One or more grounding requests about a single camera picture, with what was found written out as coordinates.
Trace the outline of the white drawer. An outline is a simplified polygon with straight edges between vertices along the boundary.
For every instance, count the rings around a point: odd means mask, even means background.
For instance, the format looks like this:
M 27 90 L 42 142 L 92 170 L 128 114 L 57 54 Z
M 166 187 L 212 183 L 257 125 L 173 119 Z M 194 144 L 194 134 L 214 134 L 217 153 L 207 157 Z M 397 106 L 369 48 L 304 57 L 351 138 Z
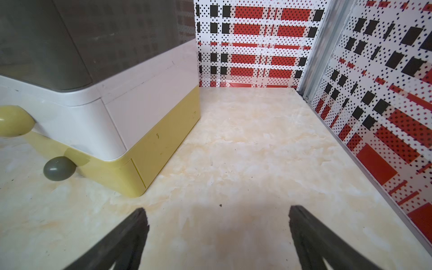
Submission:
M 23 108 L 37 133 L 100 160 L 117 160 L 198 85 L 197 51 L 191 40 L 68 93 L 3 76 L 1 104 Z

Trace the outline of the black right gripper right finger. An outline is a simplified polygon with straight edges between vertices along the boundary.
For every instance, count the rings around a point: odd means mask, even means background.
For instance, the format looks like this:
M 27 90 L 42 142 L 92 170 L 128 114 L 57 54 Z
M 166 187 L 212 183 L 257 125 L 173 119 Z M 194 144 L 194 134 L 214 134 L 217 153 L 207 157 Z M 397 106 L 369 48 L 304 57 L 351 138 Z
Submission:
M 289 226 L 303 270 L 379 270 L 301 205 L 289 211 Z

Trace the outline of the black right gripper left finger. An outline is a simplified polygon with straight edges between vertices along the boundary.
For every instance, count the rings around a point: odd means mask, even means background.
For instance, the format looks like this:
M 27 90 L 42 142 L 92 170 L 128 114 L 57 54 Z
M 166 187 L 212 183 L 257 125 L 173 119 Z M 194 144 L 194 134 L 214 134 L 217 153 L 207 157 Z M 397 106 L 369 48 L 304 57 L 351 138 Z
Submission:
M 137 208 L 67 270 L 137 270 L 150 230 L 146 211 Z

